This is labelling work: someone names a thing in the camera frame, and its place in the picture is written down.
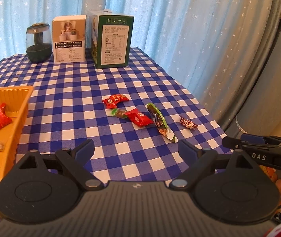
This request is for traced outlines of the red square snack packet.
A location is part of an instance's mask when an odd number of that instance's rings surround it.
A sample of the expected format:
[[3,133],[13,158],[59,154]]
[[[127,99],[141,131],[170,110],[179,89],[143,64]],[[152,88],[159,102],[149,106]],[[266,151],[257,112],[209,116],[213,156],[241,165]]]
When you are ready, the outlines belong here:
[[153,120],[147,115],[140,112],[138,109],[133,109],[124,113],[131,122],[138,127],[144,127],[153,124]]

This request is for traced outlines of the large red snack packet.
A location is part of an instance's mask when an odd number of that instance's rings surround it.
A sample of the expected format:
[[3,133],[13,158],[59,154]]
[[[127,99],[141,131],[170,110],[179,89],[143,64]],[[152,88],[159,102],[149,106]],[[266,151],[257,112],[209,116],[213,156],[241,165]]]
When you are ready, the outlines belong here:
[[0,105],[0,130],[13,122],[13,120],[6,115],[5,108],[6,103],[2,103]]

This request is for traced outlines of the red cartoon candy packet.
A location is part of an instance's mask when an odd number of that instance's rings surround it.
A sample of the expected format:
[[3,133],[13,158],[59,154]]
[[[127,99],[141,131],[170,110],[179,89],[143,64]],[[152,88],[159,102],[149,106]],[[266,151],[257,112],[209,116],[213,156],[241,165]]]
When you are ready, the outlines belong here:
[[115,94],[109,96],[107,99],[104,99],[102,102],[107,109],[117,108],[117,104],[120,102],[129,101],[129,99],[123,94]]

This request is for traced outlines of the light blue star curtain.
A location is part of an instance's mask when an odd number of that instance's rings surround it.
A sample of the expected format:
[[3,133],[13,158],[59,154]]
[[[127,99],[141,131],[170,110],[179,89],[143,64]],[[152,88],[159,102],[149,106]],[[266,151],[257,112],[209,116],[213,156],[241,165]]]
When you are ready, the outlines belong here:
[[233,120],[262,66],[274,0],[0,0],[0,60],[25,53],[27,29],[49,24],[60,41],[79,36],[58,16],[86,17],[86,47],[100,47],[101,17],[183,84],[219,125]]

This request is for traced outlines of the white beige product box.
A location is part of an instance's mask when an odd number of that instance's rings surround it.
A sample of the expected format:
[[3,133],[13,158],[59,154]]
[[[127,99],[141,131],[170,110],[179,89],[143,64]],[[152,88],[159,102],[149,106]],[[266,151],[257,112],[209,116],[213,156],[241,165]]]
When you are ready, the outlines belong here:
[[86,15],[55,17],[52,21],[54,63],[84,62],[85,33]]

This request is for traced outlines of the long green white snack packet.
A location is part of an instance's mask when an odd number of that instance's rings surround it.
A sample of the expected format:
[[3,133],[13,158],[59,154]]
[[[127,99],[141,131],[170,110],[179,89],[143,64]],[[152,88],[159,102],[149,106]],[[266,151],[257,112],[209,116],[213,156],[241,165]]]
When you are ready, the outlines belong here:
[[161,111],[153,104],[147,104],[147,110],[150,113],[153,121],[161,135],[167,138],[169,141],[174,143],[178,142],[178,138],[176,137],[175,133],[171,130],[171,128],[166,123],[166,120],[161,113]]

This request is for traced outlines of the green small candy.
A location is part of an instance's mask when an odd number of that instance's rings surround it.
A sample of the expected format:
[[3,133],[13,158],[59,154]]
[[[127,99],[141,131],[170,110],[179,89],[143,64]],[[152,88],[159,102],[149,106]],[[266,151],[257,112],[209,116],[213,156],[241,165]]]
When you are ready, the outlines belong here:
[[115,117],[120,118],[120,119],[127,119],[126,113],[127,113],[126,110],[119,109],[119,108],[115,108],[111,111],[112,116],[115,116]]

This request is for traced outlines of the dark red small candy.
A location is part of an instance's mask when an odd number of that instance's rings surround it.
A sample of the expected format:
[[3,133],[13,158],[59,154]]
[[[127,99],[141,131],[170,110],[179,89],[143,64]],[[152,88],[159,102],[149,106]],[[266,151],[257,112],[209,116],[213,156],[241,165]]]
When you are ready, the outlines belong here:
[[198,127],[191,119],[186,119],[184,117],[180,117],[180,124],[191,130],[195,130]]

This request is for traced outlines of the grey side curtain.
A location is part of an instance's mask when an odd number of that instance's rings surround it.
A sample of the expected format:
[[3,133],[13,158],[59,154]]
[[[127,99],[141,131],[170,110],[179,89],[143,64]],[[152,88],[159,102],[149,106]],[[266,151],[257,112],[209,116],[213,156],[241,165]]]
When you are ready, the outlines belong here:
[[[281,4],[277,11],[281,23]],[[279,126],[281,126],[281,25],[278,27],[275,42],[267,62],[260,71],[260,76],[225,133],[230,137],[240,137],[244,133],[269,135]]]

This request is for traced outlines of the green carton box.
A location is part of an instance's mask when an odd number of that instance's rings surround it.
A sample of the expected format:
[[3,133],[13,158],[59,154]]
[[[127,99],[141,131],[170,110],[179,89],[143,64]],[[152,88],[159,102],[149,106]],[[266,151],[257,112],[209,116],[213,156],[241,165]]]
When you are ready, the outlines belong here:
[[97,69],[126,67],[132,38],[134,16],[107,9],[88,13],[91,25],[91,55]]

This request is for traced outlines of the orange plastic tray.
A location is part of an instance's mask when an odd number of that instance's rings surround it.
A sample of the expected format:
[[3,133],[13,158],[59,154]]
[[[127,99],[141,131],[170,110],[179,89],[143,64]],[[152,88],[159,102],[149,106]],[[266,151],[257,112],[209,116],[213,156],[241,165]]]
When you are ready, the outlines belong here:
[[0,181],[11,170],[15,162],[17,147],[28,115],[28,100],[33,92],[32,86],[0,88],[0,105],[5,103],[5,114],[12,122],[0,129]]

